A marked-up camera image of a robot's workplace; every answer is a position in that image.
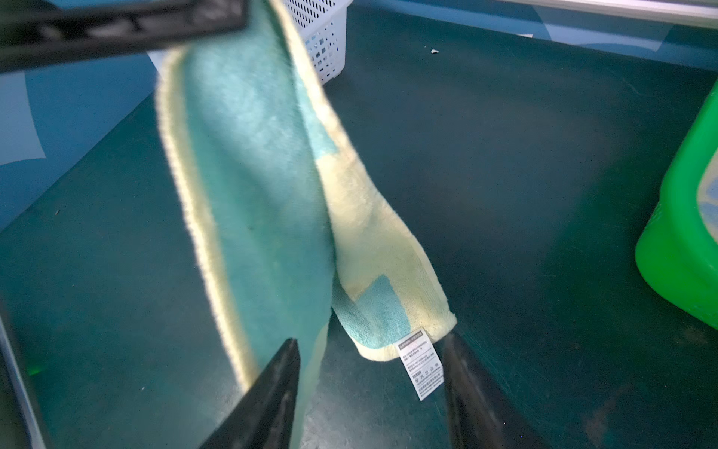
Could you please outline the colourful printed rabbit towel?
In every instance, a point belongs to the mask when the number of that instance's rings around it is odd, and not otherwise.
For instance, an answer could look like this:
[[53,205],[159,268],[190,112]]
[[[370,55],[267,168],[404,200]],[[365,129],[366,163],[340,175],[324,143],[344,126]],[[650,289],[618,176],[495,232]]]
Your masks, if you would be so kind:
[[718,152],[706,166],[697,190],[701,221],[715,242],[718,242]]

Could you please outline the pale yellow towel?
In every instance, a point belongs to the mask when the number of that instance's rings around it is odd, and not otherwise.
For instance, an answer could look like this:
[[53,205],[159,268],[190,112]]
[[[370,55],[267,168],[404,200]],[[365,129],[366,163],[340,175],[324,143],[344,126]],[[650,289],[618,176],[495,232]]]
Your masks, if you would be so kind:
[[158,125],[224,350],[248,392],[279,347],[301,357],[291,447],[336,316],[362,357],[455,326],[417,239],[368,176],[280,1],[245,29],[170,50]]

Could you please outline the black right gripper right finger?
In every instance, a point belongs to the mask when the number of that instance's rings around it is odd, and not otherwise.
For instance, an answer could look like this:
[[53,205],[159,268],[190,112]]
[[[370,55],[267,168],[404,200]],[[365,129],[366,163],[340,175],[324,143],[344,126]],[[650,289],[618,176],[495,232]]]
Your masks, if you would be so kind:
[[466,342],[444,338],[442,363],[448,430],[454,448],[546,448]]

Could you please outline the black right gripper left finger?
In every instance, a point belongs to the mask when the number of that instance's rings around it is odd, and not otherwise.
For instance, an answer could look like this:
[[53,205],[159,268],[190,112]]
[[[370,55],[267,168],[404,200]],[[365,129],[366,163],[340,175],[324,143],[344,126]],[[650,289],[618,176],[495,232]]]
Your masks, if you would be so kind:
[[201,449],[287,449],[297,405],[300,353],[286,340],[237,407]]

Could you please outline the aluminium back frame rail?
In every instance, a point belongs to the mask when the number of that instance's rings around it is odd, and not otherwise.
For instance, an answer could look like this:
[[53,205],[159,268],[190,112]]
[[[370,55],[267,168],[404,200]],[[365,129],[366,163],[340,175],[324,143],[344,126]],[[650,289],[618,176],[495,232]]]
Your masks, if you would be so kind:
[[716,1],[510,0],[510,3],[717,29]]

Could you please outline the green perforated plastic basket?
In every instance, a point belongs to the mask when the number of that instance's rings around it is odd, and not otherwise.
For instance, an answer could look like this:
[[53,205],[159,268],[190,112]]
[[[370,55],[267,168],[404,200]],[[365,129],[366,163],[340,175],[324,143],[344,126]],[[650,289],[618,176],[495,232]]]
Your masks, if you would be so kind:
[[701,221],[700,178],[717,152],[717,88],[673,158],[659,200],[636,246],[639,273],[676,307],[717,327],[717,242]]

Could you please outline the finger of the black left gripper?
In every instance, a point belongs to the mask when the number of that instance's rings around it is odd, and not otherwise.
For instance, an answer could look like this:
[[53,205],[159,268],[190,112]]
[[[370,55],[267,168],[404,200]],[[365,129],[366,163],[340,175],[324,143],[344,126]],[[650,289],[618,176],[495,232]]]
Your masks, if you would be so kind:
[[1,13],[1,72],[163,50],[237,32],[248,1],[153,1]]

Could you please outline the white perforated plastic basket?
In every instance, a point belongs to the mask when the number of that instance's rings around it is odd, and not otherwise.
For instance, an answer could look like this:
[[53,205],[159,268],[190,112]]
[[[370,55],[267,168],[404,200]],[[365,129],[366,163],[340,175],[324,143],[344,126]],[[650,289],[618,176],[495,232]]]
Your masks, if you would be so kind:
[[182,53],[188,82],[237,84],[244,90],[291,92],[304,72],[318,84],[345,66],[349,1],[192,1],[202,24],[246,13],[247,33],[189,44]]

